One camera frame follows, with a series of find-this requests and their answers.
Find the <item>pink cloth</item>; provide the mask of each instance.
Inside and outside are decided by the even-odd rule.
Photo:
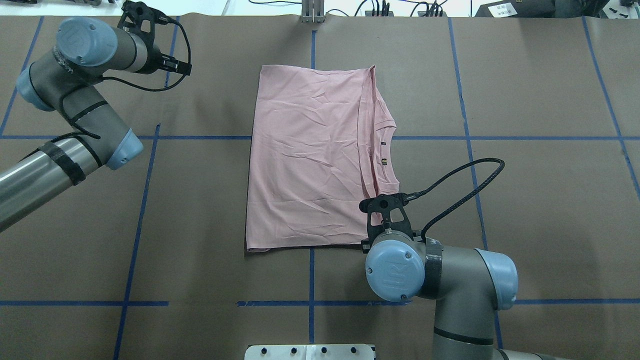
[[[251,142],[247,250],[365,239],[367,215],[358,203],[398,192],[390,155],[395,130],[374,67],[263,66]]]

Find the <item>pink fabric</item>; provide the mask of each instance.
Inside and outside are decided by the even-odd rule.
[[[367,215],[358,203],[398,192],[390,155],[395,130],[374,67],[263,66],[249,165],[247,250],[360,243],[367,237]]]

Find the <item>blue joint cap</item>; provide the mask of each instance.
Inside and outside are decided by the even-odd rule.
[[[498,298],[498,310],[508,310],[516,301],[518,293],[518,271],[513,260],[505,254],[476,249],[493,281],[495,295]]]
[[[138,156],[144,146],[140,142],[140,139],[133,133],[132,129],[127,131],[127,134],[122,138],[120,145],[116,148],[116,151],[111,155],[107,166],[111,170],[118,170],[122,165],[125,165],[129,160]]]
[[[418,294],[424,284],[424,263],[409,245],[384,240],[371,248],[365,261],[369,286],[387,301],[404,301]]]
[[[58,50],[69,61],[89,67],[111,60],[118,48],[118,37],[111,26],[82,16],[63,20],[56,41]]]
[[[43,111],[53,111],[54,108],[47,105],[44,102],[38,93],[36,93],[36,89],[33,88],[33,84],[31,83],[31,65],[24,69],[20,75],[18,76],[18,80],[15,82],[15,87],[18,89],[18,92],[22,96],[22,98],[33,104],[37,109]]]

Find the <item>folded garment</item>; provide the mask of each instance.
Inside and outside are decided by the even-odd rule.
[[[396,130],[375,67],[319,71],[265,65],[255,105],[246,212],[248,251],[357,244],[358,203],[398,192]]]

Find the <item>robotic arm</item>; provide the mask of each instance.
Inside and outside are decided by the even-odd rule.
[[[138,137],[95,84],[115,79],[142,90],[163,91],[191,74],[191,51],[182,25],[142,2],[126,1],[122,10],[117,28],[88,17],[65,19],[51,52],[18,77],[17,89],[27,102],[40,110],[57,110],[75,131],[43,144],[0,174],[0,232],[99,167],[116,170],[142,151]],[[149,32],[142,30],[145,21]],[[187,63],[160,52],[154,43],[156,24],[180,27],[189,49]],[[172,86],[147,89],[103,77],[110,69],[140,74],[161,69],[182,77]]]
[[[501,165],[476,190],[430,221],[421,234],[415,234],[404,206],[457,171],[485,161]],[[362,251],[367,254],[365,274],[371,289],[388,301],[404,301],[416,295],[436,300],[433,360],[566,360],[493,347],[494,311],[511,308],[518,292],[516,267],[507,255],[443,246],[425,236],[430,225],[471,199],[503,167],[502,160],[476,160],[423,192],[380,195],[360,203],[360,211],[368,214],[369,239],[362,241]],[[402,220],[392,220],[391,211],[395,209],[402,213]],[[381,215],[381,225],[371,225],[376,215]]]

